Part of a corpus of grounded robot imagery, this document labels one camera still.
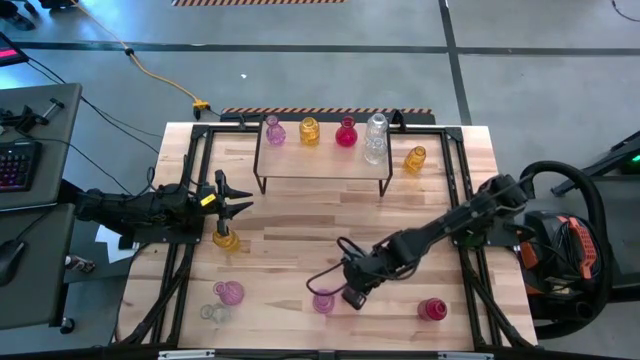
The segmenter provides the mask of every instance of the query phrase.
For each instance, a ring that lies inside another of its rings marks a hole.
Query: floor tape
[[[347,0],[173,0],[173,6],[337,4]]]

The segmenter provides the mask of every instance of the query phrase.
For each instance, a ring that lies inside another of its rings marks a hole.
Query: orange glass bottle
[[[404,169],[412,174],[418,174],[424,166],[426,157],[427,151],[422,146],[413,148],[404,159]]]
[[[240,238],[233,230],[228,230],[229,235],[221,235],[218,231],[213,233],[213,243],[218,245],[221,249],[230,253],[234,253],[240,250]]]
[[[316,119],[306,117],[300,122],[300,142],[309,146],[320,143],[320,124]]]

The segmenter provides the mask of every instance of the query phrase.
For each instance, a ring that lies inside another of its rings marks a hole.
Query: orange striped tape
[[[222,113],[390,113],[395,108],[226,108]],[[428,108],[398,109],[405,114],[430,114]]]
[[[347,0],[173,0],[173,6],[336,4]]]

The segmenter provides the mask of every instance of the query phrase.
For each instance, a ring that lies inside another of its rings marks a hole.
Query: yellow power cord
[[[200,111],[202,111],[202,110],[211,110],[211,107],[210,107],[208,102],[199,99],[197,96],[193,95],[192,92],[190,92],[189,90],[185,89],[180,84],[178,84],[176,82],[173,82],[173,81],[171,81],[171,80],[169,80],[169,79],[167,79],[165,77],[162,77],[160,75],[154,74],[151,71],[145,69],[144,66],[142,66],[142,64],[140,63],[140,60],[138,59],[138,57],[135,55],[133,49],[130,48],[129,45],[127,45],[124,41],[120,40],[120,38],[116,34],[114,34],[111,30],[107,29],[106,26],[102,25],[102,23],[100,21],[98,21],[98,19],[93,17],[93,15],[91,15],[84,7],[82,7],[80,4],[78,4],[76,2],[76,0],[71,0],[71,2],[78,9],[80,9],[80,11],[82,11],[89,18],[91,18],[91,20],[95,21],[95,23],[98,24],[104,31],[108,32],[109,34],[111,34],[111,36],[113,36],[114,39],[118,40],[118,42],[120,44],[122,44],[122,46],[124,47],[125,54],[127,54],[127,56],[129,56],[133,60],[133,62],[138,66],[138,68],[140,68],[140,70],[142,70],[142,72],[144,72],[145,74],[151,76],[154,79],[157,79],[157,80],[160,80],[162,82],[165,82],[165,83],[175,87],[176,89],[182,91],[183,93],[191,96],[191,98],[193,99],[193,110],[194,110],[194,116],[196,117],[196,119],[200,119]]]

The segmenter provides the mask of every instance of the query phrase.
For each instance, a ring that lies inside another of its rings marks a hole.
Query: white paper
[[[113,232],[106,227],[100,225],[98,233],[96,234],[96,242],[107,244],[107,254],[109,256],[109,264],[113,264],[116,261],[132,257],[136,251],[138,244],[134,244],[134,249],[120,250],[118,249],[118,243],[120,242],[120,234]]]

